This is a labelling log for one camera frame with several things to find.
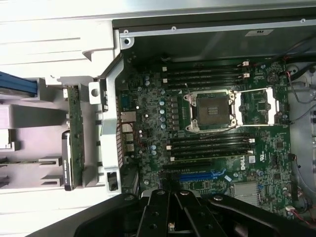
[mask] chip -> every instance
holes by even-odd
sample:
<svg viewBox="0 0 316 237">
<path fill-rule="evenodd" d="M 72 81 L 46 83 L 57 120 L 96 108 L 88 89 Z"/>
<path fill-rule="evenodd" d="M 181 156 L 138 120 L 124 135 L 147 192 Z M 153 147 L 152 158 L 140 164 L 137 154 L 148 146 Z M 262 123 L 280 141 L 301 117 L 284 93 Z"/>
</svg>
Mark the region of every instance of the chip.
<svg viewBox="0 0 316 237">
<path fill-rule="evenodd" d="M 276 142 L 277 149 L 283 149 L 283 142 Z"/>
<path fill-rule="evenodd" d="M 274 179 L 276 180 L 281 179 L 281 174 L 279 173 L 274 174 Z"/>
</svg>

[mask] green circuit board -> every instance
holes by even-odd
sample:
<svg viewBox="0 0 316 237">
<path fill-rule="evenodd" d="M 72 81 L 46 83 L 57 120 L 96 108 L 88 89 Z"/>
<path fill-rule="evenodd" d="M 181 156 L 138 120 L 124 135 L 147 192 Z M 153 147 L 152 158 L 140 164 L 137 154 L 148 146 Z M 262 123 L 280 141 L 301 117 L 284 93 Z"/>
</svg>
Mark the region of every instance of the green circuit board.
<svg viewBox="0 0 316 237">
<path fill-rule="evenodd" d="M 213 193 L 224 193 L 266 209 L 270 212 L 287 216 L 285 206 L 292 203 L 291 199 L 291 165 L 288 160 L 290 153 L 290 130 L 286 123 L 288 119 L 287 79 L 279 73 L 285 70 L 283 62 L 266 64 L 261 67 L 247 67 L 249 76 L 246 83 L 223 84 L 210 86 L 208 84 L 188 86 L 183 83 L 181 88 L 166 86 L 168 72 L 181 70 L 203 70 L 225 65 L 239 65 L 251 59 L 234 59 L 198 63 L 176 63 L 155 65 L 141 71 L 132 72 L 126 79 L 125 88 L 119 91 L 119 109 L 123 112 L 136 112 L 136 121 L 123 129 L 125 134 L 133 134 L 133 139 L 125 145 L 133 144 L 133 149 L 125 150 L 129 161 L 137 163 L 141 190 L 157 188 L 162 172 L 168 167 L 169 173 L 197 174 L 193 180 L 180 179 L 177 183 L 181 188 L 196 190 L 207 197 Z M 247 91 L 260 88 L 272 88 L 273 97 L 278 100 L 280 111 L 275 125 L 242 126 L 224 131 L 231 125 L 218 124 L 201 125 L 202 133 L 193 133 L 186 127 L 190 125 L 191 115 L 200 118 L 198 108 L 191 112 L 192 106 L 184 99 L 186 94 L 198 92 L 198 99 L 220 98 L 223 103 L 224 90 Z M 262 124 L 267 120 L 269 106 L 266 103 L 265 91 L 252 91 L 242 96 L 243 121 L 246 124 Z M 208 107 L 208 114 L 215 113 L 217 107 Z M 220 135 L 249 134 L 251 141 L 247 153 L 234 153 L 230 150 L 213 155 L 207 154 L 199 158 L 193 150 L 185 156 L 173 157 L 168 146 L 170 141 L 216 138 L 214 132 L 222 131 Z M 216 178 L 203 178 L 203 174 L 216 173 Z"/>
</svg>

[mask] label sticker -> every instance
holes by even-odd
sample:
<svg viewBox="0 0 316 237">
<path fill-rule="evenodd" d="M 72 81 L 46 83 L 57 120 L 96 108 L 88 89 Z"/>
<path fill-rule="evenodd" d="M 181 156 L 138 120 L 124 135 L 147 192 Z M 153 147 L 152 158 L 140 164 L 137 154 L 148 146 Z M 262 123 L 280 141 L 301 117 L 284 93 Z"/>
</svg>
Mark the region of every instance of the label sticker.
<svg viewBox="0 0 316 237">
<path fill-rule="evenodd" d="M 245 36 L 267 36 L 272 31 L 273 31 L 273 29 L 249 31 Z"/>
<path fill-rule="evenodd" d="M 249 164 L 253 164 L 256 162 L 256 157 L 255 156 L 249 156 Z"/>
</svg>

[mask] black ram slot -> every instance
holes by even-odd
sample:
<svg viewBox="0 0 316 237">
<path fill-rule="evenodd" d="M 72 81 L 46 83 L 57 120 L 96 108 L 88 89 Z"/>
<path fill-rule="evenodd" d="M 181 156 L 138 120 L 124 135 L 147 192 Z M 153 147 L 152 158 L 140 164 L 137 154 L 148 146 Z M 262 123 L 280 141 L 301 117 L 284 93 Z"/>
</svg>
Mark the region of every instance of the black ram slot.
<svg viewBox="0 0 316 237">
<path fill-rule="evenodd" d="M 243 84 L 245 82 L 244 79 L 239 79 L 239 80 L 233 80 L 233 81 L 208 81 L 207 83 L 187 83 L 185 85 L 184 83 L 180 84 L 173 84 L 173 85 L 168 85 L 164 84 L 167 89 L 185 89 L 185 88 L 201 88 L 201 87 L 212 87 L 212 86 L 232 86 L 232 85 L 238 85 L 238 84 Z"/>
<path fill-rule="evenodd" d="M 215 144 L 201 144 L 195 146 L 180 146 L 180 147 L 172 147 L 171 152 L 177 151 L 203 151 L 203 150 L 210 150 L 210 149 L 220 149 L 220 148 L 227 148 L 227 147 L 238 147 L 238 146 L 249 146 L 249 142 L 229 142 L 229 143 L 215 143 Z"/>
<path fill-rule="evenodd" d="M 231 137 L 210 137 L 205 139 L 188 139 L 188 140 L 170 140 L 172 146 L 185 146 L 185 145 L 195 145 L 195 144 L 210 144 L 210 143 L 224 143 L 232 141 L 244 141 L 250 138 L 250 134 L 240 135 L 240 136 L 231 136 Z"/>
<path fill-rule="evenodd" d="M 248 142 L 248 138 L 231 138 L 225 140 L 209 141 L 209 140 L 197 140 L 197 141 L 182 141 L 177 143 L 172 143 L 172 149 L 179 146 L 195 146 L 195 145 L 204 145 L 204 144 L 226 144 L 230 142 Z"/>
<path fill-rule="evenodd" d="M 210 138 L 207 138 L 209 135 L 205 135 L 204 137 L 206 137 L 206 139 L 209 139 L 209 140 L 218 140 L 218 139 L 225 139 L 225 138 L 231 138 L 231 137 L 251 137 L 251 134 L 250 133 L 224 133 L 224 134 L 219 134 L 217 135 L 216 137 L 210 137 Z M 197 141 L 197 140 L 206 140 L 206 139 L 203 139 L 203 136 L 195 136 L 195 137 L 189 137 L 189 138 L 184 138 L 184 137 L 175 137 L 175 138 L 172 138 L 170 139 L 171 142 L 177 142 L 177 141 Z"/>
<path fill-rule="evenodd" d="M 221 152 L 221 153 L 208 153 L 208 154 L 194 154 L 194 155 L 183 155 L 173 156 L 174 161 L 185 161 L 191 159 L 207 159 L 207 158 L 218 158 L 218 157 L 230 157 L 230 156 L 242 156 L 249 155 L 247 151 L 234 151 L 234 152 Z"/>
<path fill-rule="evenodd" d="M 204 74 L 218 72 L 242 72 L 242 68 L 236 66 L 217 66 L 202 69 L 184 69 L 184 70 L 168 70 L 168 76 L 188 75 L 188 74 Z"/>
<path fill-rule="evenodd" d="M 221 153 L 227 151 L 245 151 L 251 150 L 250 146 L 241 147 L 239 145 L 230 146 L 227 148 L 217 148 L 217 149 L 209 149 L 209 150 L 198 150 L 198 151 L 171 151 L 171 156 L 190 156 L 190 155 L 202 155 L 202 154 L 213 154 L 213 153 Z"/>
<path fill-rule="evenodd" d="M 203 80 L 234 80 L 243 78 L 242 74 L 218 74 L 218 75 L 202 75 L 202 76 L 190 76 L 190 77 L 177 77 L 168 78 L 168 83 L 177 82 L 191 82 L 191 81 L 203 81 Z"/>
</svg>

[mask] motherboard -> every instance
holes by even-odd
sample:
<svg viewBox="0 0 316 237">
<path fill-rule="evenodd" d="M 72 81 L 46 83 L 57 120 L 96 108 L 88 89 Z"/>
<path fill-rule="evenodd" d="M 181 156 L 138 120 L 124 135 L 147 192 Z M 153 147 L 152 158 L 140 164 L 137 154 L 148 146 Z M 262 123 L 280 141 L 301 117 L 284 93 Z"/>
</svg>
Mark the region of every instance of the motherboard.
<svg viewBox="0 0 316 237">
<path fill-rule="evenodd" d="M 292 203 L 285 63 L 164 63 L 118 88 L 124 164 L 140 190 L 222 193 L 287 216 Z"/>
</svg>

